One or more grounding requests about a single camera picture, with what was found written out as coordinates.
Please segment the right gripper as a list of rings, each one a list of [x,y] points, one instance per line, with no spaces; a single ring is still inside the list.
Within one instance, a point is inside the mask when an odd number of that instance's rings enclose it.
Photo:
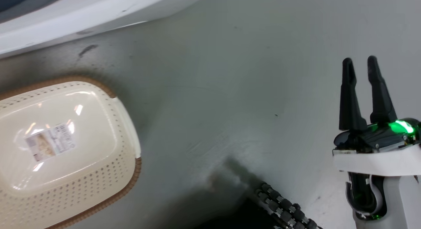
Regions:
[[[420,144],[420,121],[398,119],[377,58],[367,58],[367,76],[372,87],[371,123],[362,118],[356,95],[356,75],[351,58],[342,62],[339,129],[333,154],[381,153]]]

